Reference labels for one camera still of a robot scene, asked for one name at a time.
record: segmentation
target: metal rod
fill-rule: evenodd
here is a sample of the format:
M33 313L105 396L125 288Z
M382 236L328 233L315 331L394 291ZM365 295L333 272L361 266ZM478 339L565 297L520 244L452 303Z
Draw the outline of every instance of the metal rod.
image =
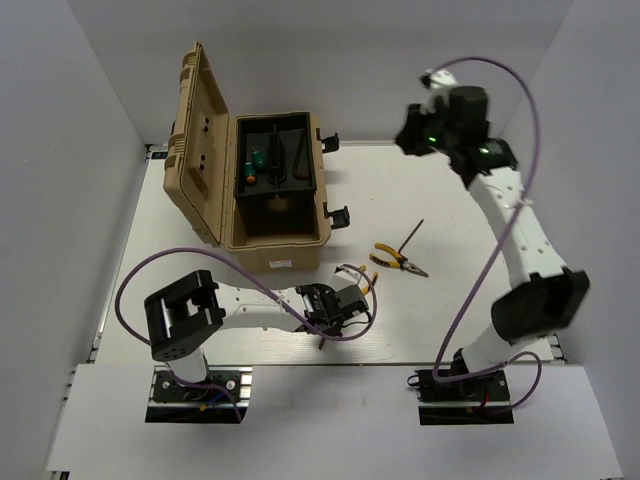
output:
M402 249L407 245L407 243L409 243L409 240L411 240L411 237L415 235L415 233L418 231L418 229L423 224L423 222L424 222L424 218L418 222L418 225L416 225L416 228L413 229L413 231L409 234L409 236L404 241L404 243L400 246L400 248L398 249L398 253L402 253Z

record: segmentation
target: orange pliers handle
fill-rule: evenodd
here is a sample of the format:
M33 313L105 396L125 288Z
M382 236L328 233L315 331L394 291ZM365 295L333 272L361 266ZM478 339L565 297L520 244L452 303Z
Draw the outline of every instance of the orange pliers handle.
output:
M384 243L376 243L374 247L376 248L376 250L382 250L383 252L388 253L394 258L393 261L382 260L380 257L376 256L375 254L370 253L369 260L371 260L373 263L380 265L381 267L402 268L402 265L404 264L404 262L407 261L407 257L398 253L396 250L394 250L388 245L385 245Z

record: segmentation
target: toolbox lid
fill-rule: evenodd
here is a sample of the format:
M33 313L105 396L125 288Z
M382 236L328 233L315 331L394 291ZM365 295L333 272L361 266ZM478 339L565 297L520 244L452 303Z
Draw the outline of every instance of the toolbox lid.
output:
M229 110L204 49L196 42L182 61L164 190L200 238L218 246L223 238L228 129Z

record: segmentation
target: label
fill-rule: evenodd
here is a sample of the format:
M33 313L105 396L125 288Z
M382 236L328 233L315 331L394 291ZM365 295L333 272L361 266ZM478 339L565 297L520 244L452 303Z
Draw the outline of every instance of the label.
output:
M271 268L291 268L293 262L291 260L273 260L269 262Z

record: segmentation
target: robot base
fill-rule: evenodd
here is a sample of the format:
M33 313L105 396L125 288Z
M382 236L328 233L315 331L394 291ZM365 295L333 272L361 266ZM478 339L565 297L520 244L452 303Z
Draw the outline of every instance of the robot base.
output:
M209 379L208 383L229 390L244 418L249 405L251 369L210 367ZM178 385L166 370L156 372L145 422L239 423L233 405L226 396L220 396L217 390Z
M440 369L447 376L450 370ZM462 382L439 383L433 370L417 370L420 425L496 425L513 423L504 371Z

